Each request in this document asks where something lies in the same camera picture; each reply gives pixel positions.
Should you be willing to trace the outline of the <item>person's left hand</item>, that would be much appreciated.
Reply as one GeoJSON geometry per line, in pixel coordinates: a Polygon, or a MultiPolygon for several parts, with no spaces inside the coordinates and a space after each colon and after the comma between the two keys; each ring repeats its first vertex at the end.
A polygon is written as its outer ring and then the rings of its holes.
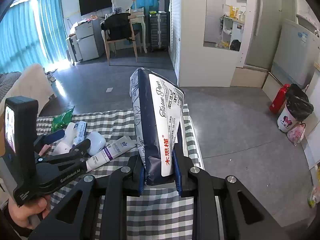
{"type": "Polygon", "coordinates": [[[29,217],[40,214],[45,218],[51,210],[51,196],[47,195],[37,199],[33,199],[28,203],[18,207],[15,201],[9,197],[8,209],[9,214],[15,224],[22,228],[35,229],[35,226],[30,222],[29,217]]]}

